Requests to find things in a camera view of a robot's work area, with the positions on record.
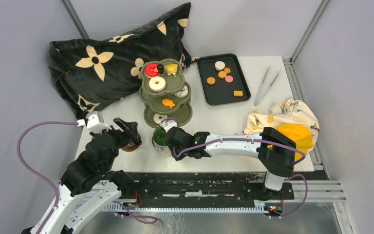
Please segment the orange fish biscuit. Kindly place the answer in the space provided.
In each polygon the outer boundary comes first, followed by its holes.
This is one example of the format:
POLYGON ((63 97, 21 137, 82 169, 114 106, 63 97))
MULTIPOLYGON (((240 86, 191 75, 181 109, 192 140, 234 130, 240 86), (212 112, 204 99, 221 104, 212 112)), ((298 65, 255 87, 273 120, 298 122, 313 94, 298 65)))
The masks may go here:
POLYGON ((169 109, 172 109, 173 107, 176 106, 176 104, 174 103, 174 101, 172 99, 168 99, 168 98, 162 99, 162 105, 164 107, 169 108, 169 109))

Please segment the metal serving tongs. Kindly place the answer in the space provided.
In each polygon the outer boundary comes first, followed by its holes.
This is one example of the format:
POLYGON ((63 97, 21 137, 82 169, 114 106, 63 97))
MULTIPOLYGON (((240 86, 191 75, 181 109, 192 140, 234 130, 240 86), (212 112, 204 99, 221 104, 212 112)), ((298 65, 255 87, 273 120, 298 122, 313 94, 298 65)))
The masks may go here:
POLYGON ((253 101, 253 105, 255 107, 258 106, 260 104, 260 102, 263 100, 263 98, 267 95, 268 91, 271 89, 273 84, 276 82, 279 74, 282 71, 282 69, 280 68, 277 71, 275 77, 269 83, 267 83, 267 75, 269 74, 270 68, 271 68, 271 65, 269 65, 268 68, 266 69, 266 71, 263 75, 262 81, 261 81, 261 83, 259 85, 259 88, 257 90, 256 97, 253 101))

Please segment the green enamel mug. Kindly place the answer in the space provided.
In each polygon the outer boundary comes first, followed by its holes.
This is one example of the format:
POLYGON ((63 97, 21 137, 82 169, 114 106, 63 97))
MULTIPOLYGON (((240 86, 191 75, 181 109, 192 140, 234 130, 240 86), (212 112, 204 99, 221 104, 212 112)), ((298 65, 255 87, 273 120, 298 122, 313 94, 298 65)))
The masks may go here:
POLYGON ((152 144, 156 152, 161 156, 171 156, 171 151, 164 139, 166 132, 162 127, 156 128, 152 134, 152 144))

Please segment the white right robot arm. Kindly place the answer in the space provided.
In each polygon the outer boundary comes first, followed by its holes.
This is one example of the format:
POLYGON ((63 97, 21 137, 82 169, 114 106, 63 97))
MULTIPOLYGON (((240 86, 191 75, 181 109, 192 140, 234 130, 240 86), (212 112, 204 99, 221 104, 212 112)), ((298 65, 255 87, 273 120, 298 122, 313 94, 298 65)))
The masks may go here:
POLYGON ((276 198, 286 178, 294 172, 297 145, 272 127, 252 135, 218 135, 196 132, 191 135, 180 127, 166 127, 165 144, 175 160, 216 156, 246 156, 258 159, 266 168, 262 194, 276 198))

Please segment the chocolate striped white donut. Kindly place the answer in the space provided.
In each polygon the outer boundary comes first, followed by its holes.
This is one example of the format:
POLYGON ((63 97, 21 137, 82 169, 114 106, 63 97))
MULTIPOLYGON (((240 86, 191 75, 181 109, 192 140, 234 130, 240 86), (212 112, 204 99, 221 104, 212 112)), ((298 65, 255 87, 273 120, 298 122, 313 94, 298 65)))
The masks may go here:
POLYGON ((178 98, 184 98, 186 97, 187 95, 189 94, 189 88, 188 86, 185 84, 182 89, 177 92, 176 94, 174 94, 176 97, 178 98))

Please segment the white ring donut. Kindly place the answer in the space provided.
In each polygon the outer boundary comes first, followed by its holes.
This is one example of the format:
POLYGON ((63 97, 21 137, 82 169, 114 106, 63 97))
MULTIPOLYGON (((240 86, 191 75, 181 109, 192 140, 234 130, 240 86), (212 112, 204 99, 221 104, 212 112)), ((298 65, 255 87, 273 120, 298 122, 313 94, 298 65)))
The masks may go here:
POLYGON ((154 92, 161 92, 166 88, 166 80, 161 76, 155 76, 149 80, 149 88, 154 92))

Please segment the red flower donut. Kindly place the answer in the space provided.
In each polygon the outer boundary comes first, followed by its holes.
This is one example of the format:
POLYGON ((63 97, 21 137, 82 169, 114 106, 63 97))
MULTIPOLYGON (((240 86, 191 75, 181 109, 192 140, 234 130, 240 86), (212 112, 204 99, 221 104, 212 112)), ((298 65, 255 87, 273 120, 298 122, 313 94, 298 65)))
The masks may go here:
POLYGON ((158 76, 160 74, 158 70, 158 64, 157 63, 147 64, 144 69, 144 73, 149 78, 158 76))

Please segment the green three-tier serving stand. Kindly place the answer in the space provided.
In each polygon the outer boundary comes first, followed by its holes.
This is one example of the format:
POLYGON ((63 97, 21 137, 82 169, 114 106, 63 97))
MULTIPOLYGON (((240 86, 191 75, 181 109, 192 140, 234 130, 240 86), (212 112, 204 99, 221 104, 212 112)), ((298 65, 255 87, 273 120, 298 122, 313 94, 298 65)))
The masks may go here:
POLYGON ((189 83, 186 82, 183 75, 183 67, 178 61, 167 58, 161 61, 147 62, 140 68, 138 77, 142 81, 138 94, 145 105, 144 120, 149 127, 159 127, 159 125, 153 121, 154 114, 167 115, 170 118, 174 118, 178 121, 180 126, 186 125, 191 120, 193 115, 193 110, 190 105, 192 91, 189 83), (150 78, 145 75, 144 69, 146 65, 150 63, 158 64, 158 70, 160 72, 158 76, 161 76, 166 80, 166 88, 161 92, 154 92, 149 88, 150 78), (164 70, 165 65, 172 63, 179 66, 179 70, 175 77, 168 76, 164 70), (189 88, 189 94, 184 98, 176 97, 174 94, 179 92, 185 84, 189 88), (176 106, 172 109, 164 107, 162 105, 162 99, 164 98, 172 99, 176 106))

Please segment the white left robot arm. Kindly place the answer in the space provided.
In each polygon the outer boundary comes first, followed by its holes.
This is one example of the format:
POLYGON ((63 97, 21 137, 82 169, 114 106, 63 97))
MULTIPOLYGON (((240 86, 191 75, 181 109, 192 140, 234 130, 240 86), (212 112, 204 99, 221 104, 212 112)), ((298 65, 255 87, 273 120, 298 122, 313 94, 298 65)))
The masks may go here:
POLYGON ((142 144, 138 123, 119 117, 113 121, 117 128, 102 122, 96 115, 73 123, 74 126, 90 130, 92 139, 79 157, 67 166, 58 185, 29 166, 20 150, 21 142, 29 131, 49 122, 35 124, 21 134, 17 144, 21 163, 47 182, 55 192, 40 221, 22 233, 77 234, 109 203, 133 194, 133 179, 122 170, 113 171, 112 165, 120 149, 137 148, 142 144))

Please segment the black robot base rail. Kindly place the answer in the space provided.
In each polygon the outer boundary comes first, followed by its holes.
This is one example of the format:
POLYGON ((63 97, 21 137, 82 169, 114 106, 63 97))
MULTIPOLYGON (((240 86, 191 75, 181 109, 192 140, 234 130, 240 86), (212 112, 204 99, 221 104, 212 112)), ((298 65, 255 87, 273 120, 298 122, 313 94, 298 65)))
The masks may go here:
POLYGON ((136 173, 121 202, 141 208, 251 208, 255 201, 295 198, 291 183, 280 191, 264 187, 265 173, 136 173))

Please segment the white glazed donut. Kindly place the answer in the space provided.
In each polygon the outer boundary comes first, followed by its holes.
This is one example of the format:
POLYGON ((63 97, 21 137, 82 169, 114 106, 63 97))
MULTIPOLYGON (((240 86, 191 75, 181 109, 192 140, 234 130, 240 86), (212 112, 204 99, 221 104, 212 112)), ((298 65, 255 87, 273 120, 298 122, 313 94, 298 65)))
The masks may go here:
POLYGON ((167 115, 154 114, 153 121, 154 121, 154 123, 159 125, 161 123, 161 121, 166 119, 166 118, 168 118, 167 115))

